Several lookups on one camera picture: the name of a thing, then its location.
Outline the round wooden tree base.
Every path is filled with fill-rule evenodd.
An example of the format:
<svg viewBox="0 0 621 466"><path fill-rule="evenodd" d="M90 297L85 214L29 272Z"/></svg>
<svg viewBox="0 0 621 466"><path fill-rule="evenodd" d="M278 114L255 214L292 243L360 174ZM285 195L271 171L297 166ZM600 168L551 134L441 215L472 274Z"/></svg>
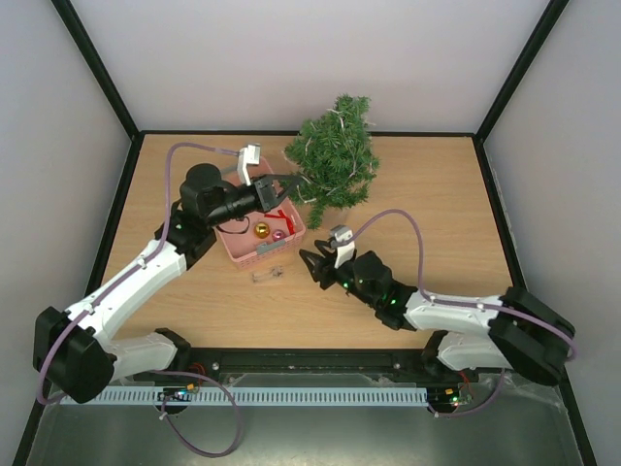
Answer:
<svg viewBox="0 0 621 466"><path fill-rule="evenodd" d="M345 221L350 213L350 208L334 208L330 207L325 211L324 217L326 219L333 219L334 221Z"/></svg>

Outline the clear plastic battery box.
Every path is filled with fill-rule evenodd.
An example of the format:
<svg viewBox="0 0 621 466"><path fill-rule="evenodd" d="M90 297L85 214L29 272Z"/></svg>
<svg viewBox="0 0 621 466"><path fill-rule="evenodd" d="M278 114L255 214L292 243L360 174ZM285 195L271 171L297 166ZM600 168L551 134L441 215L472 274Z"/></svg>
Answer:
<svg viewBox="0 0 621 466"><path fill-rule="evenodd" d="M265 270L253 271L250 274L253 283L263 283L282 278L284 269L282 266L273 266Z"/></svg>

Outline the pink perforated plastic basket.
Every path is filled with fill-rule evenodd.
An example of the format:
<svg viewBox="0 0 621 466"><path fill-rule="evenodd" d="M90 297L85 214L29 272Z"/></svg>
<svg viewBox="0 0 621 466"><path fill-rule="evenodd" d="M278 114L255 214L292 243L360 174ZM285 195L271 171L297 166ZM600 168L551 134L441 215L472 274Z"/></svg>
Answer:
<svg viewBox="0 0 621 466"><path fill-rule="evenodd" d="M306 232L300 214L288 198L266 214L247 214L216 229L218 239L239 269L299 247Z"/></svg>

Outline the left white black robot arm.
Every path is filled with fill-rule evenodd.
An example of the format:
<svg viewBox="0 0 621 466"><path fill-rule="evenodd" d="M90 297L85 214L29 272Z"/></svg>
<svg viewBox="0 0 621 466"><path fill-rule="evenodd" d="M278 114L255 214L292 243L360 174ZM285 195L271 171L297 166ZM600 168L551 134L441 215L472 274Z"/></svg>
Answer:
<svg viewBox="0 0 621 466"><path fill-rule="evenodd" d="M49 307L39 314L33 351L39 381L85 403L118 379L184 361L189 344L168 329L125 340L115 335L150 297L210 250L217 226L275 209L301 180L268 174L233 185L211 164L190 168L180 199L167 202L163 225L135 259L66 310Z"/></svg>

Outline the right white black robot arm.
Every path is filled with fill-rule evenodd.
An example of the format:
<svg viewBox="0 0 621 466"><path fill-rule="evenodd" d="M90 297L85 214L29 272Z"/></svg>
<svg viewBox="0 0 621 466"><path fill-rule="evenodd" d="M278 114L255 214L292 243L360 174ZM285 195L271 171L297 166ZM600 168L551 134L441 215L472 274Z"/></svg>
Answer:
<svg viewBox="0 0 621 466"><path fill-rule="evenodd" d="M322 289L335 284L371 308L393 330L433 333L423 368L441 381L465 369L509 369L541 385L560 382L572 355L575 329L528 290L510 286L500 296L438 295L394 279L372 250L333 250L317 240L299 255Z"/></svg>

